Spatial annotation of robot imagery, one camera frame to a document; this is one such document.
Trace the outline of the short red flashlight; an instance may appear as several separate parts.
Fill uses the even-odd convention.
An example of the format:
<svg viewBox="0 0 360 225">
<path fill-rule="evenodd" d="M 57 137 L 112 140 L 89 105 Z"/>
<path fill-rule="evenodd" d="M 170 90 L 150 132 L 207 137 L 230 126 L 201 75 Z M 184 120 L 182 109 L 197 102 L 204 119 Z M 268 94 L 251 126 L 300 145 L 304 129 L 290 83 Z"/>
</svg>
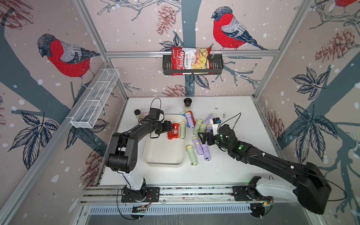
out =
<svg viewBox="0 0 360 225">
<path fill-rule="evenodd" d="M 175 121 L 174 123 L 173 123 L 173 130 L 172 130 L 172 132 L 173 132 L 173 138 L 179 138 L 179 122 L 177 122 L 177 121 Z"/>
</svg>

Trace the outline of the long red flashlight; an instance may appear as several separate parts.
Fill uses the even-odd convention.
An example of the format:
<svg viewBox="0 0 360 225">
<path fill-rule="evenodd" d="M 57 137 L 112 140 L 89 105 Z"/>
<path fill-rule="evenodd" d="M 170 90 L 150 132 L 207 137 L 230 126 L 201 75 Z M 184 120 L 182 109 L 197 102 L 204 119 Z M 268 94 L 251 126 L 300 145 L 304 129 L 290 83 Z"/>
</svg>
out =
<svg viewBox="0 0 360 225">
<path fill-rule="evenodd" d="M 167 133 L 167 138 L 168 138 L 168 140 L 172 140 L 172 139 L 173 139 L 173 130 L 168 131 L 168 133 Z"/>
</svg>

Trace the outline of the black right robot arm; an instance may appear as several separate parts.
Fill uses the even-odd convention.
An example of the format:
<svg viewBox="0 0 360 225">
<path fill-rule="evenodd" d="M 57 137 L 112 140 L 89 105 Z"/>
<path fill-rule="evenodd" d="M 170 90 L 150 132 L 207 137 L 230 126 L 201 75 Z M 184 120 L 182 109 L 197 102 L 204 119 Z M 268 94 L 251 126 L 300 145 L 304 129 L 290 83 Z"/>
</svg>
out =
<svg viewBox="0 0 360 225">
<path fill-rule="evenodd" d="M 216 135 L 213 131 L 199 132 L 201 143 L 215 144 L 231 158 L 260 167 L 290 182 L 295 187 L 292 194 L 304 208 L 315 214 L 324 214 L 332 188 L 318 166 L 310 162 L 305 165 L 294 163 L 265 153 L 252 144 L 239 141 L 227 124 L 217 131 Z"/>
</svg>

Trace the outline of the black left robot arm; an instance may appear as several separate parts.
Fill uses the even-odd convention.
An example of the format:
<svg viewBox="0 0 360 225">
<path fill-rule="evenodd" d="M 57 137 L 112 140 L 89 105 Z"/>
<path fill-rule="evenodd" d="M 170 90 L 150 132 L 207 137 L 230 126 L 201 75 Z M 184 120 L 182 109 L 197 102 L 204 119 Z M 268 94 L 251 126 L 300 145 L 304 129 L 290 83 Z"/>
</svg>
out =
<svg viewBox="0 0 360 225">
<path fill-rule="evenodd" d="M 112 171 L 121 174 L 126 185 L 119 190 L 122 203 L 157 202 L 159 188 L 148 189 L 145 178 L 136 168 L 138 159 L 138 143 L 152 132 L 154 138 L 173 130 L 173 124 L 164 120 L 161 109 L 150 108 L 147 116 L 140 119 L 132 129 L 123 133 L 114 133 L 105 154 L 105 165 Z"/>
</svg>

